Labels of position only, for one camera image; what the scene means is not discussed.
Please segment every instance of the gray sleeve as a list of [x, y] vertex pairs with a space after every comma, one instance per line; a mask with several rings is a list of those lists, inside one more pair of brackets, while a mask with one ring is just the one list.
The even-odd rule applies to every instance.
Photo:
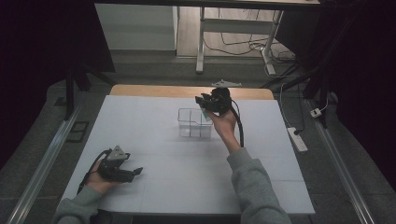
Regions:
[[233, 189], [241, 208], [241, 223], [290, 223], [258, 159], [251, 159], [243, 147], [231, 154], [227, 161], [233, 170]]
[[91, 216], [97, 214], [102, 194], [85, 186], [72, 200], [63, 199], [55, 212], [52, 223], [90, 223]]

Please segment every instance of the wooden table edge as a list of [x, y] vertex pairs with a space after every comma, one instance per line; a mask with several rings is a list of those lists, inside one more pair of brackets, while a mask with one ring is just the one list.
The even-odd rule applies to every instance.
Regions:
[[[110, 95], [190, 98], [194, 96], [200, 96], [201, 93], [210, 93], [213, 89], [215, 88], [118, 84], [113, 86]], [[229, 89], [231, 92], [231, 97], [235, 100], [274, 100], [273, 93], [268, 89]]]

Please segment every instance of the table leg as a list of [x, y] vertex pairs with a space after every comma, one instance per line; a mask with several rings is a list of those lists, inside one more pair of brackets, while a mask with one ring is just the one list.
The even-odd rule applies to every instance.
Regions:
[[273, 20], [273, 26], [271, 28], [271, 33], [268, 35], [268, 40], [267, 40], [267, 43], [265, 44], [265, 48], [262, 49], [262, 58], [264, 59], [265, 67], [267, 68], [269, 76], [274, 76], [276, 74], [274, 66], [271, 64], [270, 50], [271, 50], [271, 45], [275, 38], [275, 34], [277, 31], [277, 27], [279, 25], [282, 13], [283, 13], [283, 11], [275, 11], [275, 16], [274, 16], [274, 20]]
[[195, 72], [202, 74], [204, 72], [204, 26], [205, 26], [205, 8], [201, 7], [201, 19], [199, 28], [199, 44], [198, 44], [198, 55], [197, 55], [197, 66]]

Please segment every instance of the transparent box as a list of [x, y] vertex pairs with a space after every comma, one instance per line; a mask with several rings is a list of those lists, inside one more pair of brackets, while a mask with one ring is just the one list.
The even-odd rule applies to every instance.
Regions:
[[201, 109], [180, 108], [177, 120], [179, 135], [182, 137], [208, 138], [211, 136], [213, 121], [206, 120]]

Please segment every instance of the table surface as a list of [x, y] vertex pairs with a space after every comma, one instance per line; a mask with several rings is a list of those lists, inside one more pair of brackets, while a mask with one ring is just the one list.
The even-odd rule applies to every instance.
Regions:
[[[180, 108], [198, 109], [193, 97], [211, 90], [114, 86], [102, 105], [63, 198], [76, 195], [78, 184], [100, 152], [120, 145], [131, 153], [121, 169], [144, 169], [132, 183], [111, 190], [99, 208], [133, 214], [239, 214], [232, 172], [226, 161], [228, 152], [213, 126], [208, 138], [183, 137], [177, 121]], [[262, 161], [281, 206], [289, 214], [315, 213], [272, 93], [233, 88], [231, 95], [239, 105], [247, 150]]]

